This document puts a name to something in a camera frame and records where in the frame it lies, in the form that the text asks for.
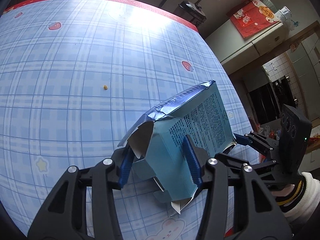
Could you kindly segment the striped white sleeve forearm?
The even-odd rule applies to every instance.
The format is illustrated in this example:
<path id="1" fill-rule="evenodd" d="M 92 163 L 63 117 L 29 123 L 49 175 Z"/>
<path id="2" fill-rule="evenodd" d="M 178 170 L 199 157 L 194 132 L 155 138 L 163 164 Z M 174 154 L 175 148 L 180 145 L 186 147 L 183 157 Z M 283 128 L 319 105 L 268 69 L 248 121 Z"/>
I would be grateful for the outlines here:
<path id="1" fill-rule="evenodd" d="M 300 182 L 273 191 L 278 206 L 293 228 L 319 222 L 319 180 L 303 172 Z"/>

